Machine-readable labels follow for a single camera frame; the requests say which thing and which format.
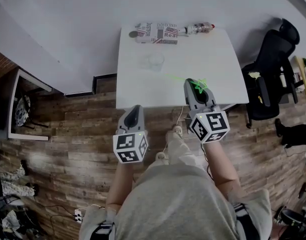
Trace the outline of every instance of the cable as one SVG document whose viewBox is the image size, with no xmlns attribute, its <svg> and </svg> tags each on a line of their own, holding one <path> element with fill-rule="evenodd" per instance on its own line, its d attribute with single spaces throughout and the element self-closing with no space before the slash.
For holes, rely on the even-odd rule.
<svg viewBox="0 0 306 240">
<path fill-rule="evenodd" d="M 182 113 L 183 113 L 183 109 L 184 109 L 184 106 L 182 106 L 182 111 L 181 111 L 181 113 L 179 114 L 179 117 L 178 117 L 178 119 L 177 119 L 177 121 L 176 121 L 176 125 L 178 124 L 179 118 L 181 118 L 181 115 L 182 115 Z"/>
<path fill-rule="evenodd" d="M 36 224 L 33 223 L 33 221 L 31 221 L 31 219 L 30 219 L 29 216 L 27 215 L 26 209 L 24 209 L 24 212 L 25 212 L 26 217 L 29 219 L 29 221 L 30 221 L 34 226 L 37 226 Z"/>
<path fill-rule="evenodd" d="M 203 144 L 201 144 L 201 149 L 204 152 L 204 158 L 205 158 L 206 162 L 208 162 L 207 157 L 206 157 L 206 152 L 205 152 L 204 147 L 203 147 Z M 210 170 L 210 167 L 209 167 L 209 164 L 208 164 L 206 172 L 207 172 L 208 176 L 214 181 L 214 179 L 213 179 L 212 175 L 210 174 L 209 170 Z"/>
<path fill-rule="evenodd" d="M 176 125 L 178 124 L 178 121 L 179 121 L 179 119 L 181 118 L 181 115 L 182 115 L 182 113 L 183 113 L 183 110 L 184 110 L 184 106 L 182 106 L 181 113 L 179 114 L 179 117 L 177 118 L 177 121 L 176 121 Z M 167 142 L 166 142 L 166 144 L 165 144 L 165 147 L 164 147 L 164 149 L 163 149 L 163 152 L 165 152 L 166 147 L 167 147 Z"/>
<path fill-rule="evenodd" d="M 70 213 L 64 206 L 61 205 L 52 205 L 52 206 L 44 206 L 37 202 L 38 205 L 44 207 L 44 208 L 52 208 L 52 207 L 62 207 L 67 213 L 71 214 L 72 216 L 75 216 L 75 214 Z"/>
<path fill-rule="evenodd" d="M 70 218 L 70 219 L 74 220 L 70 216 L 58 215 L 58 214 L 57 215 L 52 215 L 51 217 L 49 217 L 49 221 L 51 222 L 51 226 L 52 226 L 52 229 L 53 229 L 53 235 L 51 235 L 51 237 L 53 237 L 55 235 L 55 229 L 54 229 L 53 222 L 52 222 L 53 217 L 66 217 L 66 218 Z"/>
<path fill-rule="evenodd" d="M 291 155 L 288 155 L 288 154 L 287 154 L 287 151 L 286 151 L 286 148 L 284 148 L 284 151 L 285 151 L 286 156 L 287 156 L 288 158 L 292 157 L 293 155 L 299 155 L 299 154 L 302 154 L 302 153 L 306 153 L 306 151 L 303 151 L 303 152 L 293 153 L 293 154 L 291 154 Z"/>
<path fill-rule="evenodd" d="M 208 176 L 214 181 L 214 179 L 213 179 L 213 177 L 211 176 L 211 174 L 209 173 L 209 171 L 208 171 L 208 169 L 209 169 L 209 165 L 207 166 L 207 173 L 208 173 Z"/>
<path fill-rule="evenodd" d="M 102 207 L 102 206 L 100 206 L 100 205 L 98 205 L 98 204 L 92 204 L 91 206 L 98 206 L 98 207 L 100 207 L 100 208 L 103 208 L 103 209 L 105 209 L 104 207 Z"/>
<path fill-rule="evenodd" d="M 8 204 L 10 204 L 10 203 L 12 203 L 12 202 L 14 202 L 14 201 L 17 201 L 17 200 L 20 200 L 21 198 L 17 198 L 17 199 L 15 199 L 15 200 L 13 200 L 13 201 L 11 201 L 11 202 L 7 202 L 5 205 L 8 205 Z"/>
</svg>

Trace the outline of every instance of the white cable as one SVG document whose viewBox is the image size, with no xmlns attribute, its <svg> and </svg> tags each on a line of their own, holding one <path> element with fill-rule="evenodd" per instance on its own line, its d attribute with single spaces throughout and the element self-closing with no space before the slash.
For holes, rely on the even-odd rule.
<svg viewBox="0 0 306 240">
<path fill-rule="evenodd" d="M 182 115 L 182 113 L 183 113 L 183 109 L 184 109 L 184 106 L 182 106 L 182 111 L 181 111 L 181 113 L 180 113 L 180 115 L 179 115 L 179 117 L 178 117 L 178 119 L 177 119 L 177 121 L 176 121 L 176 125 L 178 124 L 179 118 L 181 118 L 181 115 Z"/>
<path fill-rule="evenodd" d="M 26 208 L 25 208 L 25 207 L 24 207 L 24 212 L 25 212 L 26 217 L 29 219 L 29 221 L 30 221 L 34 226 L 37 226 L 36 224 L 33 223 L 33 221 L 31 221 L 31 219 L 30 219 L 29 216 L 27 215 L 27 213 L 26 213 Z"/>
<path fill-rule="evenodd" d="M 92 206 L 98 206 L 98 207 L 100 207 L 100 208 L 104 208 L 104 207 L 102 207 L 102 206 L 99 206 L 99 205 L 97 205 L 97 204 L 92 204 Z"/>
<path fill-rule="evenodd" d="M 182 113 L 183 113 L 183 109 L 184 109 L 184 106 L 182 106 L 181 113 L 179 114 L 179 117 L 177 118 L 177 121 L 176 121 L 176 125 L 178 125 L 178 121 L 179 121 L 179 118 L 181 118 L 181 115 L 182 115 Z M 164 147 L 164 149 L 163 149 L 163 152 L 165 152 L 166 147 L 167 147 L 167 142 L 166 142 L 166 144 L 165 144 L 165 147 Z"/>
<path fill-rule="evenodd" d="M 10 203 L 13 203 L 14 201 L 17 201 L 17 200 L 21 200 L 21 198 L 18 198 L 18 199 L 15 199 L 15 200 L 13 200 L 13 201 L 11 201 L 11 202 L 6 202 L 6 201 L 4 201 L 5 202 L 5 205 L 8 205 L 8 204 L 10 204 Z"/>
</svg>

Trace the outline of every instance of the person's arm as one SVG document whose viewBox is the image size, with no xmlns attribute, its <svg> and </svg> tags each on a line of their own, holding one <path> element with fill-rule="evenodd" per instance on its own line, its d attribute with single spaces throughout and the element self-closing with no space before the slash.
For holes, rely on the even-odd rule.
<svg viewBox="0 0 306 240">
<path fill-rule="evenodd" d="M 118 213 L 128 194 L 132 191 L 133 165 L 118 163 L 115 178 L 106 199 L 106 209 Z"/>
<path fill-rule="evenodd" d="M 219 191 L 226 199 L 228 194 L 239 198 L 244 196 L 245 192 L 241 188 L 237 172 L 219 141 L 206 143 L 204 147 L 215 186 Z"/>
</svg>

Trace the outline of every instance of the white table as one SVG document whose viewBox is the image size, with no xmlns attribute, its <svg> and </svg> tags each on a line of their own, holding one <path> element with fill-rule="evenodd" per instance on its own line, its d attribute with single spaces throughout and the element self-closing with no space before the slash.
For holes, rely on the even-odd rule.
<svg viewBox="0 0 306 240">
<path fill-rule="evenodd" d="M 184 106 L 184 79 L 206 79 L 217 104 L 248 103 L 248 95 L 235 51 L 225 30 L 181 36 L 178 44 L 136 43 L 134 27 L 121 31 L 116 108 Z M 159 72 L 145 69 L 143 60 L 162 54 Z"/>
</svg>

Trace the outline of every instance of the wooden floor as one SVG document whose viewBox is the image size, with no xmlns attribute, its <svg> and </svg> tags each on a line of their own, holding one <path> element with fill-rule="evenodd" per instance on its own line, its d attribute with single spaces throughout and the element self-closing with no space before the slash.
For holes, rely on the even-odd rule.
<svg viewBox="0 0 306 240">
<path fill-rule="evenodd" d="M 58 239 L 77 239 L 79 224 L 75 223 L 61 205 L 74 213 L 75 208 L 88 204 L 104 205 L 117 165 L 112 151 L 114 135 L 123 111 L 115 109 L 116 78 L 98 81 L 96 95 L 65 98 L 62 94 L 41 93 L 32 99 L 34 119 L 49 128 L 35 130 L 21 128 L 22 133 L 50 136 L 48 142 L 28 140 L 2 140 L 0 149 L 6 166 L 16 168 L 20 159 L 26 159 L 31 170 L 23 183 L 40 185 L 40 194 L 25 198 L 27 205 L 38 214 L 38 220 L 51 236 L 53 229 Z M 136 167 L 135 179 L 153 162 L 155 153 L 165 146 L 165 133 L 176 122 L 181 107 L 145 109 L 146 129 L 149 132 L 150 150 L 144 164 Z M 188 109 L 179 119 L 183 124 Z M 287 126 L 306 123 L 306 100 L 299 93 L 299 103 L 281 105 L 279 116 Z M 298 191 L 306 181 L 305 146 L 285 150 L 276 136 L 274 119 L 254 122 L 246 128 L 245 106 L 228 113 L 231 131 L 222 144 L 238 170 L 246 191 L 267 188 L 272 209 L 281 205 L 299 208 Z M 184 135 L 189 147 L 206 164 L 196 139 Z"/>
</svg>

